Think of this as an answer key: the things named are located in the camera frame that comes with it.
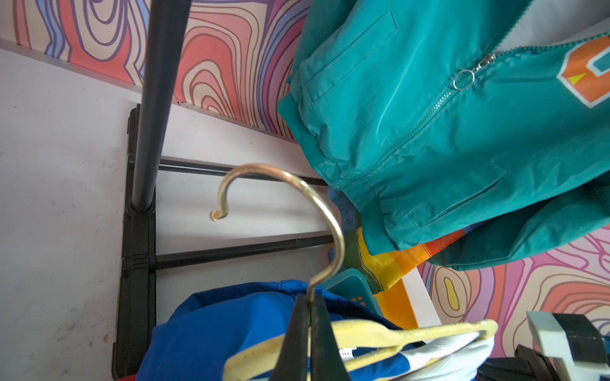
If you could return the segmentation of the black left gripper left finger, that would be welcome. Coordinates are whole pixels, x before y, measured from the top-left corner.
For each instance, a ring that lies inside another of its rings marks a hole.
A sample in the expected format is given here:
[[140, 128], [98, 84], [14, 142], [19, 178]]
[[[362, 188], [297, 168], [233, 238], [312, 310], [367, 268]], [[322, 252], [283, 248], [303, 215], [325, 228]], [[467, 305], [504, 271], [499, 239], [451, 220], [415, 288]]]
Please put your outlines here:
[[306, 381], [310, 311], [305, 295], [299, 295], [288, 324], [281, 352], [270, 381]]

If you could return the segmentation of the blue white red jacket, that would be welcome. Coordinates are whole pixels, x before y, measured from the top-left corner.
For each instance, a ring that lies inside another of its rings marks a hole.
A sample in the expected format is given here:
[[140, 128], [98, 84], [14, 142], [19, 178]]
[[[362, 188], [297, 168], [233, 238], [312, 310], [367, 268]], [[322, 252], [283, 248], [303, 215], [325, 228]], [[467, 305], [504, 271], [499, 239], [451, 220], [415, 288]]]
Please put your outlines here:
[[[153, 331], [138, 380], [221, 380], [233, 355], [284, 334], [304, 282], [249, 283], [195, 293]], [[408, 344], [395, 356], [354, 370], [353, 380], [473, 380], [494, 340], [476, 333]]]

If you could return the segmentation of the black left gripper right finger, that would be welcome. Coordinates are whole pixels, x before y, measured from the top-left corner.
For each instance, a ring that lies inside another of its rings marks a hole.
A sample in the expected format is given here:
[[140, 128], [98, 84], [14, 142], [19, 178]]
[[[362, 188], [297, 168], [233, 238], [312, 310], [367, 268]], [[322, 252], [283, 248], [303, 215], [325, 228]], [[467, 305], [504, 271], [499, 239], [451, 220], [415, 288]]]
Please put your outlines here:
[[311, 302], [311, 380], [350, 381], [321, 295]]

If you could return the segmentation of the teal green jacket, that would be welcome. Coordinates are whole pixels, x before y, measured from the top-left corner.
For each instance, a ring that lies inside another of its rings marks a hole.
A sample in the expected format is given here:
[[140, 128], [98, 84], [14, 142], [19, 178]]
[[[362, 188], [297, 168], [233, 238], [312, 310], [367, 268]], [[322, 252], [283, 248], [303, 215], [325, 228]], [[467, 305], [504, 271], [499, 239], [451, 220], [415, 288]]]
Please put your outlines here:
[[473, 270], [609, 224], [607, 1], [314, 1], [278, 111], [369, 252]]

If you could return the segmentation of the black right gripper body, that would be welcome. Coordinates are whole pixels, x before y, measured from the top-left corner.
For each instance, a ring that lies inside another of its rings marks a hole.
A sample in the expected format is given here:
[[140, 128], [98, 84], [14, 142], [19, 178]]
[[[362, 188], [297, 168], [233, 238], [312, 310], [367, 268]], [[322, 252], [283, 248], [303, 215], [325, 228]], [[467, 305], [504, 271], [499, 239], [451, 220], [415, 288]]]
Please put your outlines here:
[[489, 358], [478, 368], [476, 381], [560, 381], [547, 357], [519, 345], [514, 357]]

